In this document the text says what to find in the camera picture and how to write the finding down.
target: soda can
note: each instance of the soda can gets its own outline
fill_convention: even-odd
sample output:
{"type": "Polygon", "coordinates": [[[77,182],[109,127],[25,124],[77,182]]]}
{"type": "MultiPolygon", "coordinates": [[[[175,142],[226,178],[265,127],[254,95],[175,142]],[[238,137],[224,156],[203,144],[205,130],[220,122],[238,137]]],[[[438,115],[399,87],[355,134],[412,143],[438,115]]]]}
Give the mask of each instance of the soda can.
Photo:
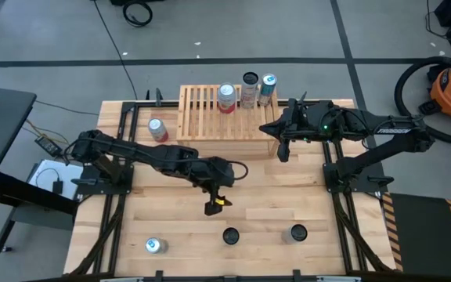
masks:
{"type": "Polygon", "coordinates": [[[218,110],[224,114],[229,114],[236,109],[236,90],[230,83],[222,83],[218,87],[218,110]]]}
{"type": "Polygon", "coordinates": [[[168,140],[168,131],[164,127],[164,123],[159,118],[153,118],[149,121],[149,132],[153,136],[154,141],[162,143],[168,140]]]}
{"type": "Polygon", "coordinates": [[[258,103],[262,106],[268,106],[271,103],[272,94],[278,79],[274,74],[264,74],[262,77],[262,84],[260,86],[260,95],[258,96],[258,103]]]}
{"type": "Polygon", "coordinates": [[[253,72],[247,72],[243,75],[243,84],[241,85],[240,105],[242,108],[251,109],[255,105],[257,95],[258,75],[253,72]]]}
{"type": "Polygon", "coordinates": [[[302,224],[295,224],[281,233],[281,239],[286,244],[302,242],[307,238],[307,229],[302,224]]]}
{"type": "Polygon", "coordinates": [[[146,241],[146,250],[151,254],[164,254],[168,250],[168,242],[152,237],[146,241]]]}

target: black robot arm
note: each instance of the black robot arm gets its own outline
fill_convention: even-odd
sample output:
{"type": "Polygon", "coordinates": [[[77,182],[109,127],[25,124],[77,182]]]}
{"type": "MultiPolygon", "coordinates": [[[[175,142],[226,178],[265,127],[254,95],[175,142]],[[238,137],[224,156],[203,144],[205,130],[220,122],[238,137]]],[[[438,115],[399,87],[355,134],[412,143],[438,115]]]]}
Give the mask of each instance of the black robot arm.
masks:
{"type": "Polygon", "coordinates": [[[357,157],[344,157],[331,169],[332,179],[346,183],[365,167],[401,152],[424,152],[434,140],[428,135],[422,117],[376,116],[366,110],[348,109],[331,101],[305,103],[288,100],[281,117],[260,126],[260,130],[280,141],[278,158],[288,161],[290,141],[363,140],[373,135],[394,135],[393,139],[357,157]]]}
{"type": "Polygon", "coordinates": [[[231,161],[220,157],[198,158],[198,151],[193,148],[176,145],[144,146],[115,139],[99,130],[91,130],[79,135],[70,155],[83,164],[94,165],[108,175],[113,184],[124,181],[124,167],[112,162],[106,155],[148,164],[164,175],[188,180],[193,186],[210,194],[210,201],[205,204],[206,215],[217,214],[222,211],[222,206],[231,205],[225,197],[218,195],[220,186],[232,187],[234,184],[231,161]]]}

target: wooden crate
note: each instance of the wooden crate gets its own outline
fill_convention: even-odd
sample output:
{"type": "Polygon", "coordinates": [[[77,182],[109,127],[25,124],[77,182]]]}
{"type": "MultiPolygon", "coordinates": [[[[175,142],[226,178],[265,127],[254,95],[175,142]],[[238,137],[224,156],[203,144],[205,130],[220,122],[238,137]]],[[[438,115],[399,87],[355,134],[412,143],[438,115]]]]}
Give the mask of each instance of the wooden crate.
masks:
{"type": "Polygon", "coordinates": [[[236,109],[230,114],[223,114],[216,106],[218,87],[219,85],[180,86],[177,128],[179,144],[185,146],[191,141],[266,141],[268,153],[273,155],[278,146],[277,140],[258,130],[258,127],[280,117],[276,90],[272,94],[270,105],[244,109],[237,103],[240,101],[241,85],[234,85],[236,109]]]}

